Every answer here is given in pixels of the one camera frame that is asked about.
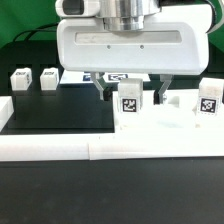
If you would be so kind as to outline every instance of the black cable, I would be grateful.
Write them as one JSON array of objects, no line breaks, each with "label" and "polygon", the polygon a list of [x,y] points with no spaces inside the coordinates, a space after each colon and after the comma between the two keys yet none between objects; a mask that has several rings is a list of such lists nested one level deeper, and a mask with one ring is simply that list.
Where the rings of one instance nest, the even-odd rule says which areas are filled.
[{"label": "black cable", "polygon": [[[46,25],[43,25],[43,26],[40,26],[40,27],[38,27],[38,28],[36,28],[36,29],[46,29],[46,28],[51,28],[51,27],[55,27],[55,26],[57,26],[58,25],[58,23],[50,23],[50,24],[46,24]],[[32,31],[32,32],[30,32],[30,34],[28,34],[27,35],[27,37],[25,38],[25,41],[28,41],[33,35],[35,35],[37,32],[39,32],[39,31]]]},{"label": "black cable", "polygon": [[202,0],[202,2],[209,4],[212,8],[212,24],[207,31],[207,33],[208,33],[217,23],[217,12],[216,12],[215,6],[213,5],[213,3],[210,0]]},{"label": "black cable", "polygon": [[22,36],[25,33],[31,33],[31,32],[56,32],[56,30],[43,30],[43,29],[34,29],[34,30],[25,30],[19,34],[17,34],[14,39],[13,42],[15,42],[20,36]]}]

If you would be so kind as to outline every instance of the white cube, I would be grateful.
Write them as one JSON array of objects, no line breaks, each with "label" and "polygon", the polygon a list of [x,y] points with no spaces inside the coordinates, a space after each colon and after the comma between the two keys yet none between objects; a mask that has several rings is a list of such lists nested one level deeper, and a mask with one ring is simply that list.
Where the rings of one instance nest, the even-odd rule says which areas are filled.
[{"label": "white cube", "polygon": [[14,112],[12,97],[0,97],[0,132]]},{"label": "white cube", "polygon": [[143,100],[142,79],[122,79],[118,84],[118,101],[121,113],[139,113]]},{"label": "white cube", "polygon": [[40,76],[41,90],[56,90],[59,83],[57,68],[44,69]]},{"label": "white cube", "polygon": [[199,84],[197,115],[216,116],[222,105],[224,80],[203,78]]},{"label": "white cube", "polygon": [[16,69],[10,77],[12,90],[27,90],[32,83],[32,72],[30,68]]}]

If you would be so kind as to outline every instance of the cable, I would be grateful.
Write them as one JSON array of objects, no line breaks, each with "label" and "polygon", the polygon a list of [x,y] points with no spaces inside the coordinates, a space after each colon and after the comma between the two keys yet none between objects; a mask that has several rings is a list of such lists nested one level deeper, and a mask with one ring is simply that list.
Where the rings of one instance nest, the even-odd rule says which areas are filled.
[{"label": "cable", "polygon": [[211,9],[212,9],[212,23],[211,23],[210,28],[207,31],[207,33],[210,33],[211,30],[216,25],[216,22],[217,22],[217,12],[216,12],[215,6],[213,5],[213,3],[210,0],[202,0],[202,1],[205,2],[206,4],[209,4],[211,6]]},{"label": "cable", "polygon": [[[58,23],[50,23],[50,24],[46,24],[46,25],[43,25],[43,26],[40,26],[38,27],[37,29],[46,29],[46,28],[51,28],[51,27],[55,27],[57,26]],[[33,35],[35,35],[37,32],[39,31],[33,31],[33,32],[30,32],[30,34],[27,35],[27,37],[25,38],[25,41],[28,41]]]},{"label": "cable", "polygon": [[213,26],[213,28],[211,30],[209,30],[208,33],[212,33],[214,31],[216,31],[224,24],[224,0],[218,0],[218,1],[219,1],[219,5],[221,7],[222,17],[221,17],[220,21],[215,26]]},{"label": "cable", "polygon": [[17,34],[14,39],[13,42],[15,42],[20,36],[22,36],[25,33],[30,33],[30,32],[56,32],[56,30],[43,30],[43,29],[34,29],[34,30],[25,30],[19,34]]}]

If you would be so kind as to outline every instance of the black tabletop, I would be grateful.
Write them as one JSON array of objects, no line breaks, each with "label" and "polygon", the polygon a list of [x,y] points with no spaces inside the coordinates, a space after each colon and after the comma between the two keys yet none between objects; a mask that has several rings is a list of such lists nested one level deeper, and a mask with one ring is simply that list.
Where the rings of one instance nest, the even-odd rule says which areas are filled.
[{"label": "black tabletop", "polygon": [[[211,55],[203,75],[223,77],[222,52],[212,47]],[[53,95],[41,94],[41,71],[60,68],[55,42],[9,44],[0,61],[0,95],[12,95],[16,108],[2,134],[113,132],[112,105],[98,100],[95,87],[59,86]],[[23,66],[32,68],[33,85],[26,94],[13,93],[9,77]],[[145,89],[160,84],[151,78]],[[200,78],[176,77],[171,88],[196,88]],[[54,114],[59,121],[50,119]],[[6,162],[0,163],[0,223],[221,224],[223,189],[220,157]]]}]

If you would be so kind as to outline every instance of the white base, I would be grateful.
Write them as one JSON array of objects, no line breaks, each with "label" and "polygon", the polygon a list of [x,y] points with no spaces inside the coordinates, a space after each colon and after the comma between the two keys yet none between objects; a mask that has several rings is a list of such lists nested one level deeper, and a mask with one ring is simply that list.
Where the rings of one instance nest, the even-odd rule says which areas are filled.
[{"label": "white base", "polygon": [[124,126],[114,93],[116,133],[0,136],[0,161],[224,156],[224,113],[218,120],[211,117],[212,127],[199,127],[194,114],[198,90],[168,91],[167,105],[158,107],[152,94],[144,92],[142,114],[127,118],[131,123]]}]

